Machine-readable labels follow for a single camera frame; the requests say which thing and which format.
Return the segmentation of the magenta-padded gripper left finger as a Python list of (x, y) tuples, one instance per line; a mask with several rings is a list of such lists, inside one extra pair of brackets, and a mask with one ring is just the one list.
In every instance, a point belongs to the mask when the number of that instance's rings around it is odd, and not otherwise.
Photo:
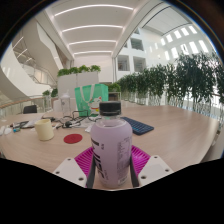
[(89, 147), (75, 158), (66, 158), (54, 174), (84, 188), (92, 188), (95, 179), (93, 149)]

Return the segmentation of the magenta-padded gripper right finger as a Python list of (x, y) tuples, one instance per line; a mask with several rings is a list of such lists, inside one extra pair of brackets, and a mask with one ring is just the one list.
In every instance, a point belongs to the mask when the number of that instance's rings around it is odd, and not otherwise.
[(131, 149), (130, 174), (132, 186), (142, 187), (173, 173), (158, 155), (150, 156), (136, 146)]

